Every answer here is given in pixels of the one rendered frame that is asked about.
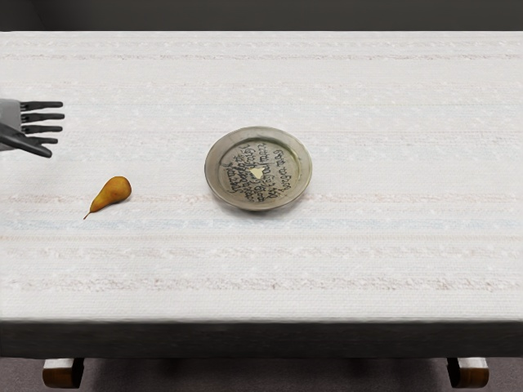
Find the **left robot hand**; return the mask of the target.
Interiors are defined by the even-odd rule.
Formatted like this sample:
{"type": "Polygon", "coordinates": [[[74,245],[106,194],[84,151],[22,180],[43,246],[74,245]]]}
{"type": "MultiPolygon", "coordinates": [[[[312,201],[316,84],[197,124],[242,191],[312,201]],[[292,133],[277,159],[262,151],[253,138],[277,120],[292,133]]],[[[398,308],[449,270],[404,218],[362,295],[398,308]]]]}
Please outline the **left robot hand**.
{"type": "Polygon", "coordinates": [[[42,125],[47,120],[64,120],[62,113],[43,113],[40,109],[60,109],[61,101],[19,101],[0,98],[0,152],[21,150],[44,158],[52,152],[47,145],[58,140],[40,134],[61,132],[58,125],[42,125]]]}

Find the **grey plate with script pattern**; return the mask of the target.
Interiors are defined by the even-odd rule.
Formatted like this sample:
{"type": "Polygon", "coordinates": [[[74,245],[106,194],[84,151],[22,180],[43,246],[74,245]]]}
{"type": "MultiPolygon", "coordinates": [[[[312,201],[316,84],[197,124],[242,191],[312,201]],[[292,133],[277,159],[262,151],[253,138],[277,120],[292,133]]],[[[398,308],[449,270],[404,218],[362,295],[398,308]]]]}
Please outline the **grey plate with script pattern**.
{"type": "Polygon", "coordinates": [[[312,159],[295,136],[273,127],[244,127],[208,151],[204,174],[222,202],[264,212],[297,201],[310,184],[312,159]]]}

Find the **brown-yellow pear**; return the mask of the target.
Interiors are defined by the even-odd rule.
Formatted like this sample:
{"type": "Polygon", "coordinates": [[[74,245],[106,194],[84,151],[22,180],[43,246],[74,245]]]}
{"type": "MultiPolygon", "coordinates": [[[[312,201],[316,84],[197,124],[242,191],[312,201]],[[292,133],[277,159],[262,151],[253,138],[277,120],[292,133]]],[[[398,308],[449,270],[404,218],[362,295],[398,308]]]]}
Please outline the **brown-yellow pear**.
{"type": "Polygon", "coordinates": [[[115,176],[109,179],[97,196],[92,200],[89,212],[84,220],[92,213],[108,207],[109,205],[120,203],[130,197],[132,187],[129,180],[124,176],[115,176]]]}

